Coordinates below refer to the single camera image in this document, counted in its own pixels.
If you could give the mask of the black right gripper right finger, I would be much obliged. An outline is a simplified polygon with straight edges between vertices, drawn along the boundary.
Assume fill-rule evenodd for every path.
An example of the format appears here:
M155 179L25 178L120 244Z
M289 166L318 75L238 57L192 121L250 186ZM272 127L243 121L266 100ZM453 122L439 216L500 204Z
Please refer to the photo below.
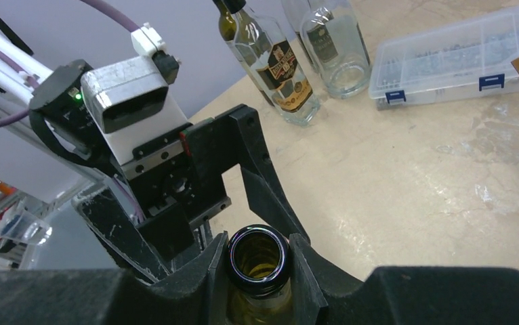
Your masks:
M519 270L383 266L359 280L290 237L298 324L519 324Z

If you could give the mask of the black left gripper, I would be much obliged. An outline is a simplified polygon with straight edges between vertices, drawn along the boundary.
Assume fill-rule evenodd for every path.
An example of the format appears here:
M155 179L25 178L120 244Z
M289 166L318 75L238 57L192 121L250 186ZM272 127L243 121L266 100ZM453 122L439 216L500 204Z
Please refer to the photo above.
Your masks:
M285 237L310 237L289 203L268 151L256 109L239 104L215 119L218 168L238 165L249 209ZM184 123L136 146L120 174L139 204L144 218L135 228L109 188L86 188L76 195L76 211L115 263L145 283L157 283L197 257L197 244L171 260L160 256L139 231L155 225L159 217L174 216L174 208L192 230L209 221L232 201L221 175L201 181L191 156L184 149Z

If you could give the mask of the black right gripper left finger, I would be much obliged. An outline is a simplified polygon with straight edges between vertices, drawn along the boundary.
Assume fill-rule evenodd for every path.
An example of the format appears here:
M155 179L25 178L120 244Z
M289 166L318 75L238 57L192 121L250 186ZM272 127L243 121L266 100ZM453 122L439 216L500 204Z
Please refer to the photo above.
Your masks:
M152 286L124 269L0 272L0 324L223 324L227 241Z

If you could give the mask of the clear tall glass bottle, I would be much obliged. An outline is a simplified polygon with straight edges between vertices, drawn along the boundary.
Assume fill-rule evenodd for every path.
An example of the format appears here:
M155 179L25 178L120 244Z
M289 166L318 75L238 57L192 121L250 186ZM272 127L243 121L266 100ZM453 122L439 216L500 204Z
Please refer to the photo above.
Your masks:
M303 50L312 70L318 73L318 68L313 62L308 50L306 49L305 43L302 39L301 25L302 20L310 10L310 4L307 0L281 0L284 14L288 20L288 23L292 27L296 37L298 38L301 49Z

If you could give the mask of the clear squat glass bottle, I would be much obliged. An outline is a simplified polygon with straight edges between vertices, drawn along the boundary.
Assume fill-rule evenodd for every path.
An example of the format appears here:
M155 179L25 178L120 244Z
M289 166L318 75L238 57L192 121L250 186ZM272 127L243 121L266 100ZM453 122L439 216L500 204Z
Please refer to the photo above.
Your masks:
M333 98L350 98L368 85L372 64L349 1L309 1L302 39Z

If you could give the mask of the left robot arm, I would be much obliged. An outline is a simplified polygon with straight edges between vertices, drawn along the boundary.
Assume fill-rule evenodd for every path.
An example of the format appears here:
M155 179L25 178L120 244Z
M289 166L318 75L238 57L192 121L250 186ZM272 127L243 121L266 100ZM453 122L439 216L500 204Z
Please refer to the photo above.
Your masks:
M180 61L158 32L104 1L89 5L129 31L136 56L101 68L75 60L52 70L0 19L0 89L25 106L0 118L0 128L27 118L57 157L127 186L137 222L107 186L90 186L75 198L112 260L154 283L194 259L211 238L209 220L230 204L222 175L233 166L241 169L249 208L273 232L305 235L257 111L239 105L189 123L169 93Z

